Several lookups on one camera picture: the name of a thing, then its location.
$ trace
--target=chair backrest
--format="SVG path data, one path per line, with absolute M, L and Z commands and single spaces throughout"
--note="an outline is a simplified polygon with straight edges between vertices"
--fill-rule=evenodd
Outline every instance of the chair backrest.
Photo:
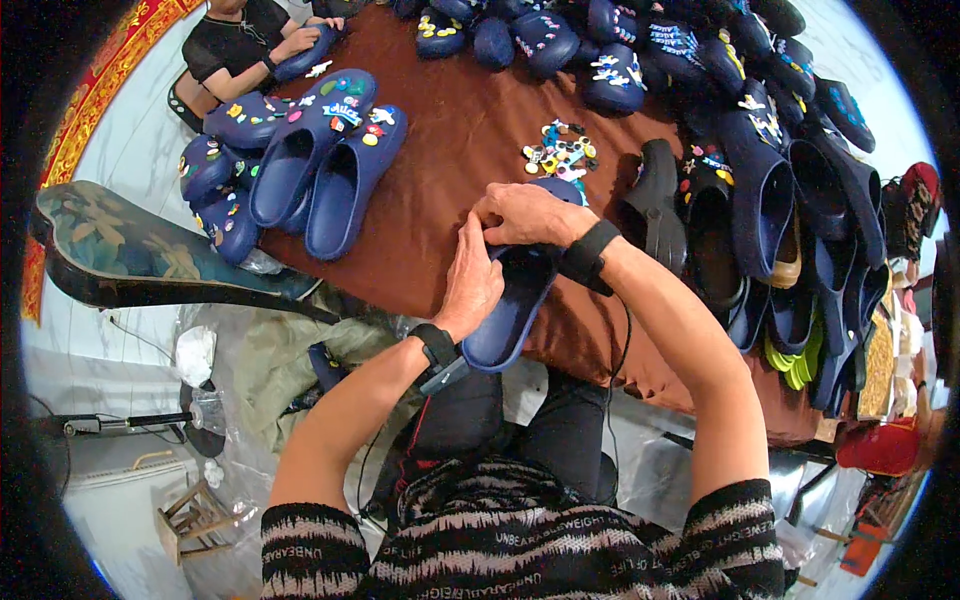
M 183 71 L 174 84 L 174 93 L 183 103 L 201 119 L 204 115 L 220 106 L 220 101 L 210 93 L 200 82 L 195 80 L 190 71 Z
M 291 270 L 258 276 L 233 267 L 207 238 L 92 181 L 41 189 L 31 232 L 45 246 L 53 282 L 86 304 L 222 302 L 294 310 L 325 321 L 296 301 L 316 286 L 316 278 Z

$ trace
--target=table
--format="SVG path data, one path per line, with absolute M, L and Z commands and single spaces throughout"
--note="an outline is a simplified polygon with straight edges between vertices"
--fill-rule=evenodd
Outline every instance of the table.
M 400 21 L 385 7 L 369 6 L 350 20 L 351 34 L 329 57 L 331 70 L 371 72 L 379 89 L 376 102 L 395 104 L 410 119 L 404 148 L 373 194 L 355 246 L 339 261 L 324 263 L 306 253 L 302 240 L 271 229 L 260 242 L 265 252 L 386 311 L 429 318 L 443 300 L 458 226 L 487 183 L 532 178 L 523 171 L 520 149 L 539 143 L 540 127 L 556 118 L 587 128 L 600 161 L 599 169 L 583 178 L 589 204 L 629 237 L 636 216 L 611 200 L 633 182 L 640 147 L 649 139 L 665 138 L 676 156 L 682 153 L 675 124 L 654 101 L 629 117 L 604 118 L 583 106 L 572 76 L 532 81 L 522 57 L 497 74 L 477 64 L 469 50 L 421 61 L 414 45 L 416 25 Z M 314 81 L 293 82 L 284 92 L 295 96 Z M 607 385 L 626 329 L 618 299 L 605 299 L 559 277 L 524 355 Z M 812 439 L 822 415 L 809 407 L 806 394 L 781 385 L 780 375 L 758 353 L 745 360 L 771 443 Z M 693 413 L 689 392 L 639 326 L 617 383 L 651 404 Z

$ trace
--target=black cable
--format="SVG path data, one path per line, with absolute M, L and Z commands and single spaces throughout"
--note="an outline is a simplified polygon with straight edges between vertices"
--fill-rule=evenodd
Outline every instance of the black cable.
M 367 512 L 360 507 L 360 486 L 363 485 L 363 471 L 367 467 L 367 459 L 370 458 L 370 451 L 373 450 L 373 445 L 376 444 L 376 441 L 380 438 L 380 434 L 383 433 L 383 427 L 376 432 L 376 435 L 373 436 L 373 440 L 370 442 L 370 445 L 367 446 L 367 451 L 363 455 L 363 461 L 360 463 L 360 476 L 357 478 L 357 514 L 360 515 L 358 519 L 363 523 L 365 518 L 367 521 L 373 523 L 377 529 L 383 532 L 383 535 L 387 535 L 387 530 L 380 526 L 380 523 L 376 522 L 372 518 L 367 516 Z
M 94 413 L 94 415 L 96 415 L 97 417 L 110 417 L 111 419 L 122 419 L 122 420 L 126 420 L 125 417 L 118 417 L 118 416 L 116 416 L 116 415 L 108 415 L 107 413 Z M 146 431 L 147 433 L 153 434 L 153 435 L 157 436 L 158 438 L 160 438 L 161 440 L 163 440 L 164 442 L 166 442 L 166 443 L 168 443 L 168 444 L 171 444 L 171 445 L 184 445 L 184 444 L 186 444 L 186 441 L 181 442 L 180 440 L 176 440 L 175 442 L 171 442 L 170 440 L 167 440 L 167 439 L 164 438 L 162 435 L 160 435 L 160 432 L 159 432 L 159 431 L 154 431 L 153 429 L 147 429 L 146 425 L 134 425 L 134 426 L 131 427 L 131 429 L 133 429 L 134 427 L 139 427 L 140 429 L 143 429 L 143 430 Z
M 33 394 L 29 395 L 37 404 L 47 409 L 47 412 L 50 413 L 51 417 L 54 417 L 56 414 L 50 406 L 41 400 L 39 397 L 34 396 Z M 70 441 L 66 439 L 66 435 L 63 436 L 63 445 L 66 448 L 66 475 L 63 477 L 63 485 L 60 486 L 60 501 L 63 500 L 63 495 L 66 493 L 66 486 L 70 483 L 70 470 L 73 467 L 73 461 L 70 458 Z
M 634 322 L 630 318 L 630 309 L 627 307 L 627 302 L 620 299 L 620 303 L 623 304 L 623 312 L 627 316 L 627 339 L 623 343 L 623 353 L 620 354 L 620 362 L 617 364 L 616 368 L 610 374 L 610 385 L 607 386 L 607 408 L 606 408 L 606 420 L 607 420 L 607 431 L 610 432 L 610 437 L 613 439 L 613 498 L 616 499 L 616 494 L 620 490 L 620 453 L 616 447 L 616 434 L 613 433 L 613 423 L 611 422 L 610 407 L 613 402 L 613 381 L 616 379 L 616 375 L 623 369 L 623 365 L 627 362 L 627 352 L 630 350 L 630 339 L 634 334 Z M 616 351 L 616 340 L 612 339 L 611 354 L 610 358 L 613 360 L 613 353 Z
M 116 320 L 113 318 L 113 315 L 110 315 L 108 321 L 110 321 L 110 322 L 113 324 L 114 327 L 116 327 L 117 329 L 120 329 L 121 331 L 123 331 L 123 332 L 126 333 L 127 335 L 131 335 L 131 336 L 133 336 L 134 338 L 136 338 L 137 340 L 140 340 L 141 342 L 143 342 L 144 344 L 149 344 L 150 346 L 153 346 L 154 348 L 160 350 L 160 352 L 161 352 L 164 356 L 166 356 L 167 358 L 170 359 L 170 362 L 171 362 L 171 363 L 173 363 L 173 364 L 175 364 L 175 365 L 177 364 L 177 361 L 174 360 L 174 357 L 170 355 L 170 352 L 168 352 L 168 351 L 166 351 L 165 349 L 161 348 L 160 346 L 154 344 L 153 342 L 151 342 L 150 340 L 144 338 L 143 336 L 137 335 L 137 334 L 133 333 L 132 331 L 130 331 L 129 329 L 126 329 L 126 328 L 124 328 L 124 327 L 121 327 L 121 326 L 120 326 L 120 323 L 116 322 Z

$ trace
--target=wrist strap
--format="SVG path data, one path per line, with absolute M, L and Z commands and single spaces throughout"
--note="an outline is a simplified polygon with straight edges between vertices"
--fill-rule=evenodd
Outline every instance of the wrist strap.
M 597 294 L 608 298 L 612 296 L 613 289 L 600 278 L 604 267 L 600 252 L 617 235 L 620 235 L 620 230 L 613 223 L 606 219 L 600 220 L 582 238 L 570 244 L 570 248 L 560 260 L 560 274 Z
M 410 335 L 423 340 L 423 353 L 430 361 L 430 370 L 443 369 L 457 360 L 457 349 L 453 346 L 450 334 L 432 323 L 419 324 L 410 331 Z

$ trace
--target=wooden stool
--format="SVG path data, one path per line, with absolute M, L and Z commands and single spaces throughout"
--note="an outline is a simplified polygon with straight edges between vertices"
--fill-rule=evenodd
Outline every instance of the wooden stool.
M 156 509 L 156 532 L 163 549 L 180 566 L 182 559 L 231 548 L 232 543 L 216 541 L 213 534 L 232 525 L 240 516 L 231 515 L 210 492 L 206 480 L 201 479 L 169 509 Z M 189 540 L 196 540 L 200 547 L 185 550 Z

